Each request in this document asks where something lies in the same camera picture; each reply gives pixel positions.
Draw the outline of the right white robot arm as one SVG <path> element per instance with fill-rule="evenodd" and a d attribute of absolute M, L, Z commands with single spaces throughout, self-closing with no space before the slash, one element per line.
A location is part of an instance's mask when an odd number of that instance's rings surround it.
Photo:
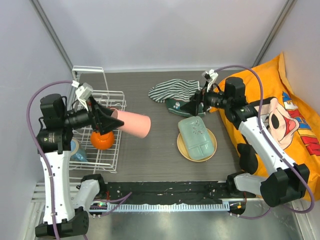
<path fill-rule="evenodd" d="M 240 131 L 254 151 L 259 155 L 268 177 L 250 173 L 234 173 L 227 177 L 226 193 L 233 198 L 243 192 L 261 196 L 269 207 L 276 207 L 301 199 L 306 193 L 312 202 L 313 193 L 308 186 L 310 171 L 305 164 L 297 164 L 289 157 L 267 131 L 256 109 L 247 102 L 245 84 L 239 77 L 229 77 L 224 90 L 208 91 L 209 83 L 197 90 L 181 110 L 198 115 L 203 108 L 223 109 L 226 118 Z"/>

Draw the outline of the pink cup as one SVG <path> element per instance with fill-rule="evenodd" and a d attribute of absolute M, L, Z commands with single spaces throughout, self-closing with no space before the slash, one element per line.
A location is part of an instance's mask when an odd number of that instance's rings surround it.
<path fill-rule="evenodd" d="M 118 127 L 119 130 L 138 138 L 145 138 L 150 132 L 151 119 L 149 116 L 121 111 L 116 108 L 111 109 L 113 110 L 111 117 L 124 122 L 122 126 Z"/>

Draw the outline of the yellow round plate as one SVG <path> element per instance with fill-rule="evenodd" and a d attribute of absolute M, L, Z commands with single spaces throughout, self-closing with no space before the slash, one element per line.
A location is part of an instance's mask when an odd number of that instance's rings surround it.
<path fill-rule="evenodd" d="M 179 150 L 179 152 L 182 154 L 182 156 L 186 159 L 188 159 L 189 161 L 191 162 L 196 162 L 196 163 L 201 163 L 201 162 L 206 162 L 207 160 L 209 160 L 210 158 L 213 157 L 213 155 L 216 153 L 217 151 L 217 146 L 218 146 L 218 143 L 217 143 L 217 139 L 215 137 L 215 135 L 212 133 L 211 130 L 207 129 L 208 131 L 208 134 L 210 136 L 210 139 L 212 141 L 212 144 L 213 144 L 213 147 L 214 147 L 214 150 L 213 150 L 213 153 L 208 156 L 208 157 L 205 157 L 203 159 L 200 159 L 200 160 L 194 160 L 192 159 L 190 156 L 189 156 L 189 153 L 187 151 L 187 148 L 185 147 L 185 143 L 183 141 L 183 138 L 181 136 L 181 133 L 178 134 L 177 136 L 177 140 L 176 140 L 176 144 L 177 144 L 177 148 Z"/>

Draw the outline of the light green divided tray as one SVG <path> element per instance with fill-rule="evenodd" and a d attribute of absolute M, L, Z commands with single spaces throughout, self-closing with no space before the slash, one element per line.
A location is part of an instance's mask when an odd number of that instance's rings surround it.
<path fill-rule="evenodd" d="M 192 116 L 179 121 L 178 130 L 192 160 L 200 161 L 214 153 L 214 144 L 201 117 Z"/>

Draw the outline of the blue patterned bowl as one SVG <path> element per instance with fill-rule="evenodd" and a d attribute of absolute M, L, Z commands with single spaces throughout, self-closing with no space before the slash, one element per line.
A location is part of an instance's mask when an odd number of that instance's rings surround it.
<path fill-rule="evenodd" d="M 72 138 L 70 142 L 70 147 L 71 147 L 70 159 L 72 161 L 82 162 L 82 163 L 88 162 L 87 153 L 77 139 Z"/>

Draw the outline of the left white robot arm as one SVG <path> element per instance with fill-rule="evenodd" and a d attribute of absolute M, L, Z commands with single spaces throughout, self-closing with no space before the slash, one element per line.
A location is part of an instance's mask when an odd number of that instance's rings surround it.
<path fill-rule="evenodd" d="M 101 174 L 81 179 L 74 199 L 70 192 L 71 142 L 74 131 L 91 127 L 93 132 L 107 134 L 124 125 L 113 118 L 113 111 L 99 104 L 93 96 L 80 110 L 67 110 L 66 96 L 50 94 L 40 100 L 40 130 L 35 143 L 40 154 L 45 183 L 43 222 L 35 228 L 38 238 L 56 239 L 83 236 L 89 229 L 89 210 L 94 199 L 102 199 L 107 185 Z"/>

